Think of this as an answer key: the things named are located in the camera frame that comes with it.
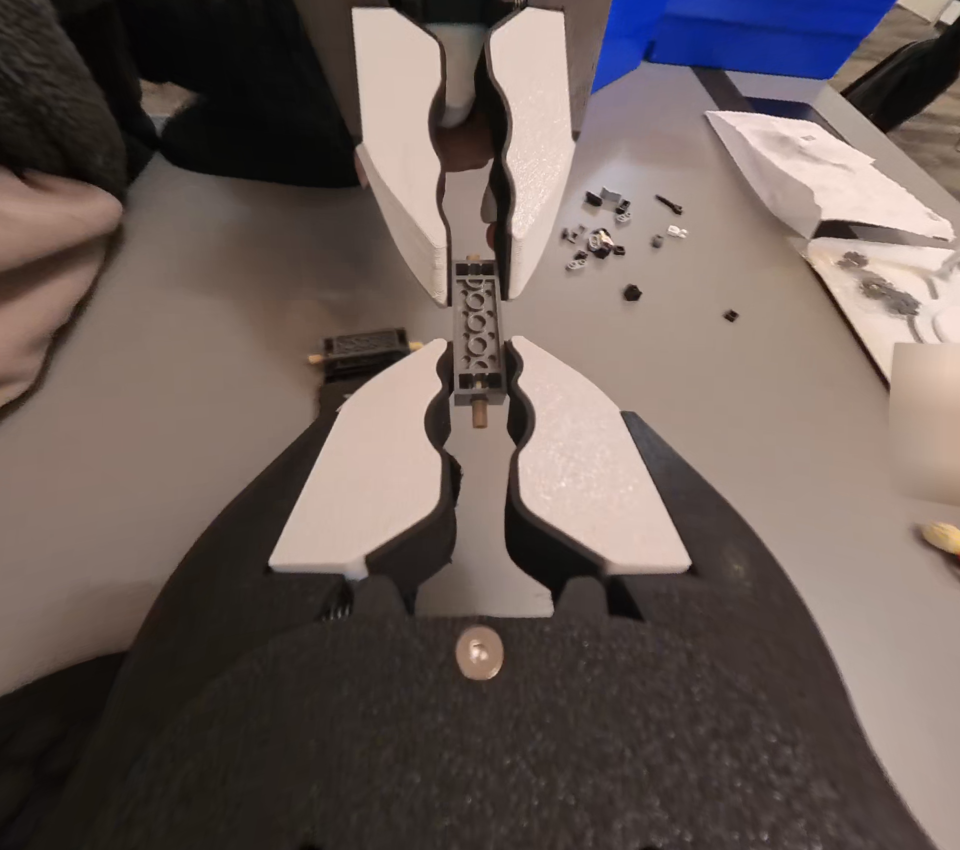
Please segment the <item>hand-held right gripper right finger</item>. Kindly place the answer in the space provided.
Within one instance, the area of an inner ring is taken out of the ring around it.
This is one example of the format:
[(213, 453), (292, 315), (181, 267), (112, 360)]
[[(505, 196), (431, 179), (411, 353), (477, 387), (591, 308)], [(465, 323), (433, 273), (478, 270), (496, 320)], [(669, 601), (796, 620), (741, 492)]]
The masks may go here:
[(618, 406), (526, 337), (510, 339), (505, 355), (513, 562), (551, 593), (576, 577), (689, 571), (689, 552)]

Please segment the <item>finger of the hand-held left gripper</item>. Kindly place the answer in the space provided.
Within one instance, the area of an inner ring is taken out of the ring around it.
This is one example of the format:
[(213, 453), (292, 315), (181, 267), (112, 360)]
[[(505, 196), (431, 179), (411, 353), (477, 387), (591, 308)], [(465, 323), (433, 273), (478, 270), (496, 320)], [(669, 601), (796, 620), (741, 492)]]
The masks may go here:
[(526, 7), (495, 27), (486, 73), (505, 117), (491, 187), (502, 297), (517, 299), (551, 237), (575, 150), (565, 17)]
[(438, 40), (391, 7), (351, 11), (361, 125), (357, 156), (394, 245), (429, 298), (450, 305), (450, 229), (431, 134), (445, 98)]

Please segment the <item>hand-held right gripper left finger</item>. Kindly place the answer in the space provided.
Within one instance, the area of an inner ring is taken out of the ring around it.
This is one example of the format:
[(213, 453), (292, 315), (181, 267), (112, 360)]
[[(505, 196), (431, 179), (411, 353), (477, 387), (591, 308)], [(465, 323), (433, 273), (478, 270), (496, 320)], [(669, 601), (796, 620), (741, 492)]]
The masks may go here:
[(276, 573), (415, 593), (449, 561), (458, 467), (450, 437), (452, 346), (437, 338), (346, 399), (269, 559)]

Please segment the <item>dark toy brick assembly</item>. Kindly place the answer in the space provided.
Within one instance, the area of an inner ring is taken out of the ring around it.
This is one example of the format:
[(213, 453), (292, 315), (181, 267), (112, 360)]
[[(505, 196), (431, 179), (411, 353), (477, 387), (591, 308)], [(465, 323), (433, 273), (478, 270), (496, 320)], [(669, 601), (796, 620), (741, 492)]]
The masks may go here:
[(386, 328), (328, 336), (308, 357), (317, 374), (318, 403), (330, 391), (343, 398), (393, 364), (423, 347), (405, 328)]

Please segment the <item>dark grey toy axle brick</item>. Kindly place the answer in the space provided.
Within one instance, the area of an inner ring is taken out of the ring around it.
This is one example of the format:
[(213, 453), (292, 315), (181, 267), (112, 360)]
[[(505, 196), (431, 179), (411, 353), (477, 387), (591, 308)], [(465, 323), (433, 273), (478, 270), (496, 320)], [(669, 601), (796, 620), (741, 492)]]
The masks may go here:
[(455, 261), (451, 277), (453, 390), (456, 405), (506, 397), (500, 287), (494, 260)]

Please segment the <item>grey desk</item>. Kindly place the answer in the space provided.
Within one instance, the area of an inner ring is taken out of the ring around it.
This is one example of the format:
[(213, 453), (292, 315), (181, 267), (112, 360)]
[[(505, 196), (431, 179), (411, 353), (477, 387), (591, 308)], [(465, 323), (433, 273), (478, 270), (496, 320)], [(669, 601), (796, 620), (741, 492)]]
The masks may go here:
[[(958, 577), (911, 534), (954, 522), (890, 480), (887, 393), (743, 183), (689, 68), (594, 96), (560, 227), (632, 202), (581, 273), (557, 236), (503, 309), (637, 412), (763, 538), (860, 722), (940, 848), (958, 848)], [(198, 534), (311, 421), (322, 338), (450, 331), (366, 193), (189, 173), (155, 157), (119, 251), (39, 390), (2, 420), (2, 691), (128, 647)]]

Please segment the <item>person's left hand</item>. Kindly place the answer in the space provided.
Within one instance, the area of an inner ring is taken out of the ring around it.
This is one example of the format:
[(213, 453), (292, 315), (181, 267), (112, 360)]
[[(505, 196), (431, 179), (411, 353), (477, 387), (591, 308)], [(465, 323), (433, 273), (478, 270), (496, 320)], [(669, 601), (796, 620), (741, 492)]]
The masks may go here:
[(452, 175), (482, 169), (490, 171), (495, 153), (489, 123), (486, 113), (474, 106), (460, 124), (437, 128), (435, 146), (443, 177), (441, 203), (446, 199), (447, 183)]

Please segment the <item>white printed paper bag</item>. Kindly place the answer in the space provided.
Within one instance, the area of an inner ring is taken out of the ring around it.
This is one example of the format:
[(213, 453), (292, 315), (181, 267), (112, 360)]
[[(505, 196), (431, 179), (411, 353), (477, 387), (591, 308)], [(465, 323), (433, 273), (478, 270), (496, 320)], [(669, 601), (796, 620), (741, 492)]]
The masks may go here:
[(845, 223), (953, 243), (947, 219), (818, 124), (757, 112), (704, 117), (764, 207), (799, 237)]

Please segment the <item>person's black fleece jacket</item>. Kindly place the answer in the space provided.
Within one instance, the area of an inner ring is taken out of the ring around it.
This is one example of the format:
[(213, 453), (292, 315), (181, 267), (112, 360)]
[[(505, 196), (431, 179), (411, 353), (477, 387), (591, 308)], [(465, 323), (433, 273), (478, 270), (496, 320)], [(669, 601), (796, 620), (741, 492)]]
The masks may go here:
[(2, 167), (124, 199), (158, 145), (116, 0), (1, 0)]

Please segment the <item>red toy minifigure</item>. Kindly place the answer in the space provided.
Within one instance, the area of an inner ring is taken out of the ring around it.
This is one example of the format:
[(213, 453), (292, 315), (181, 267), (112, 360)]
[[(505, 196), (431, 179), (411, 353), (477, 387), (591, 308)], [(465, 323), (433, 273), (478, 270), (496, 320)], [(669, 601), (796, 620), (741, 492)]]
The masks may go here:
[(958, 526), (935, 521), (923, 523), (918, 529), (919, 536), (927, 545), (959, 561), (960, 531)]

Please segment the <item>black backpack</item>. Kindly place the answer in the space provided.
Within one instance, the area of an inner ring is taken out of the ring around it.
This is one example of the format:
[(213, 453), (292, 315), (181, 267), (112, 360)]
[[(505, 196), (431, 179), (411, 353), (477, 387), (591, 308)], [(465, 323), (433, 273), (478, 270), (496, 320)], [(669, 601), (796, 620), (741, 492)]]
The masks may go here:
[(895, 51), (842, 91), (842, 96), (884, 134), (917, 116), (959, 75), (959, 20), (936, 38)]

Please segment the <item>person's beige shirt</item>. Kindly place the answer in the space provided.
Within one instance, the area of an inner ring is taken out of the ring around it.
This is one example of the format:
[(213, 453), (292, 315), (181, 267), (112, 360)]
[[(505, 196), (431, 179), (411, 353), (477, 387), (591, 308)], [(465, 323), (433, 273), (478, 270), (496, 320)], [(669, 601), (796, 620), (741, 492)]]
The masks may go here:
[(1, 170), (1, 405), (26, 394), (99, 275), (123, 206), (91, 184)]

